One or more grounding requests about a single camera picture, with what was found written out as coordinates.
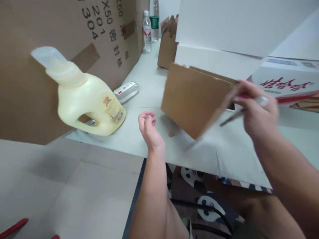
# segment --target yellow detergent bottle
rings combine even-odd
[[[126,112],[112,90],[100,78],[83,73],[53,47],[36,48],[31,55],[59,84],[58,114],[64,123],[102,136],[112,134],[121,126]],[[94,119],[95,126],[80,122],[78,119],[83,114]]]

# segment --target cardboard box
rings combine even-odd
[[[298,102],[291,106],[295,109],[301,109],[306,111],[319,112],[319,94],[312,96],[309,99]]]
[[[319,93],[319,61],[268,57],[248,80],[289,106]]]
[[[182,0],[176,41],[268,57],[318,7],[316,0]]]
[[[177,42],[176,31],[177,31],[178,15],[176,18],[171,16],[166,18],[161,25],[162,39],[160,41],[159,59],[157,65],[168,69],[172,62],[174,62]]]
[[[142,53],[148,8],[147,0],[1,1],[0,138],[44,145],[72,130],[33,49],[53,46],[115,90]]]
[[[193,139],[198,139],[230,105],[236,80],[198,68],[172,64],[161,110]]]
[[[272,57],[319,60],[319,8],[291,33],[271,54]]]
[[[232,79],[247,79],[264,62],[264,58],[233,52],[189,46],[179,43],[175,63],[194,66]]]

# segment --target white cardboard box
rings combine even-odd
[[[268,57],[318,7],[318,0],[181,0],[176,41]]]
[[[319,8],[291,33],[270,56],[319,60]]]
[[[189,46],[179,43],[175,63],[194,66],[232,79],[247,79],[264,62],[262,57],[253,57],[233,52]]]
[[[319,93],[319,61],[268,57],[247,80],[289,106]]]

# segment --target white cap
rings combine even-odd
[[[46,73],[59,84],[69,84],[68,79],[81,70],[73,62],[68,61],[57,49],[43,46],[34,49],[31,55],[46,68]]]
[[[262,108],[266,107],[268,105],[269,100],[264,96],[259,96],[255,99],[258,105],[260,105]]]

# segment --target bottle cap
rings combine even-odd
[[[31,55],[46,68],[46,73],[59,84],[66,84],[69,79],[81,70],[73,62],[68,61],[57,49],[43,46],[34,49]]]

